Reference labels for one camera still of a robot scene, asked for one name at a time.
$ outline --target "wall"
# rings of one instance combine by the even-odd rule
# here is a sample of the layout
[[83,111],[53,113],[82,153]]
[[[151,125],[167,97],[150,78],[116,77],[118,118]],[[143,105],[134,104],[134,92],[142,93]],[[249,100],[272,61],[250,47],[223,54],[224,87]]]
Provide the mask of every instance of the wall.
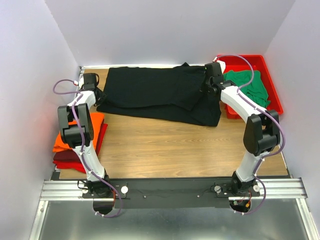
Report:
[[57,107],[72,97],[52,87],[79,68],[43,0],[0,0],[0,22],[0,239],[26,240],[53,170]]
[[45,0],[82,66],[263,54],[294,0]]
[[284,156],[302,177],[312,216],[320,227],[320,16],[318,0],[297,0],[272,40],[265,58],[284,108]]

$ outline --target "orange cloth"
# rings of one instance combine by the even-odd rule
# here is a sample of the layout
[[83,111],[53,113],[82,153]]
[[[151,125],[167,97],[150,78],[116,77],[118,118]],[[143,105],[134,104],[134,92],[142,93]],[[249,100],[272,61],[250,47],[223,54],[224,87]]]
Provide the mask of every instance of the orange cloth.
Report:
[[[99,131],[101,129],[101,124],[103,123],[105,119],[105,115],[100,112],[93,112],[90,113],[91,121],[92,121],[92,126],[93,126],[93,132],[94,132],[94,137],[93,137],[93,147],[96,149],[97,147],[97,142],[98,142],[98,136],[99,136]],[[69,123],[70,125],[72,124],[77,124],[76,121],[72,121]],[[64,143],[61,139],[60,132],[58,136],[55,139],[55,144],[53,146],[52,151],[54,153],[62,152],[65,150],[70,150],[71,148],[69,147],[68,144]]]

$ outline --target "black garment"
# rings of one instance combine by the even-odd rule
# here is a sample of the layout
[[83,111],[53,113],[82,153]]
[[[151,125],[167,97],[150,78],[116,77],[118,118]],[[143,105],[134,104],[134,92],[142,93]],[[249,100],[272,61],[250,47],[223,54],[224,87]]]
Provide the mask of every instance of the black garment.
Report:
[[185,63],[174,68],[110,68],[97,111],[217,126],[219,98],[200,92],[204,66]]

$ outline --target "wooden table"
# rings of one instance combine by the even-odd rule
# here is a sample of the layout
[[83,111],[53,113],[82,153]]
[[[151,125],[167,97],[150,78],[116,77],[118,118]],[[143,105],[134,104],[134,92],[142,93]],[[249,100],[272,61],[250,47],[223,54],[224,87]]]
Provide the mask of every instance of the wooden table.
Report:
[[[108,69],[87,69],[100,76],[104,89]],[[111,178],[174,178],[231,176],[245,153],[241,119],[227,119],[224,104],[217,127],[105,113],[108,124],[99,160]],[[258,175],[283,176],[280,154],[266,159]],[[62,169],[60,179],[85,179],[73,169]]]

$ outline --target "green towel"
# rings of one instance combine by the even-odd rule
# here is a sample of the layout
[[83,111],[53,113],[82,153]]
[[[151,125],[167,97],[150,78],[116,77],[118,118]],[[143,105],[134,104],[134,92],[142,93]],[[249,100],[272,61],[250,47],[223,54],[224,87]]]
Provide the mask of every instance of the green towel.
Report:
[[[223,74],[224,80],[231,80],[233,81],[238,87],[246,84],[250,81],[252,73],[250,70],[245,71],[228,71],[227,73]],[[268,93],[261,81],[261,74],[259,71],[254,71],[253,81],[250,85],[241,88],[241,92],[243,92],[248,98],[254,101],[261,107],[266,108],[270,101],[268,101]]]

